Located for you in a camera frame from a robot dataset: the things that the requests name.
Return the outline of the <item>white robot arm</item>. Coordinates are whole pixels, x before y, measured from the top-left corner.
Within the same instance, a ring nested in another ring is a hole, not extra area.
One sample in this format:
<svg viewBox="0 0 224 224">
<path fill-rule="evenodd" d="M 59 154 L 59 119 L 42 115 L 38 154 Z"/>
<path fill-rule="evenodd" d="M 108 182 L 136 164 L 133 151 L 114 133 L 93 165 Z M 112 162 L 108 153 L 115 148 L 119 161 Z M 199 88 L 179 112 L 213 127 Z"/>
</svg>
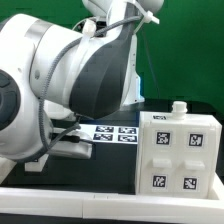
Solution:
<svg viewBox="0 0 224 224">
<path fill-rule="evenodd" d="M 88 159 L 93 141 L 78 124 L 57 130 L 55 103 L 76 117 L 120 109 L 131 84 L 133 38 L 156 22 L 164 0 L 82 0 L 91 17 L 77 32 L 27 15 L 0 21 L 0 157 L 46 154 Z"/>
</svg>

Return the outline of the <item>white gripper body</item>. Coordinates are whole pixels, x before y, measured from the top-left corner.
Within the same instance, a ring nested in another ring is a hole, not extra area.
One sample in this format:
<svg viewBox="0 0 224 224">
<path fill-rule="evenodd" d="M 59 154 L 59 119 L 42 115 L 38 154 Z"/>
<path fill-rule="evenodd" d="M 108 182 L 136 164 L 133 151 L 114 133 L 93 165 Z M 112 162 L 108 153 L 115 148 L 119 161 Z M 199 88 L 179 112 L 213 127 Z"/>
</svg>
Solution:
<svg viewBox="0 0 224 224">
<path fill-rule="evenodd" d="M 93 148 L 92 137 L 81 131 L 73 130 L 62 137 L 49 151 L 49 155 L 75 159 L 90 159 Z"/>
</svg>

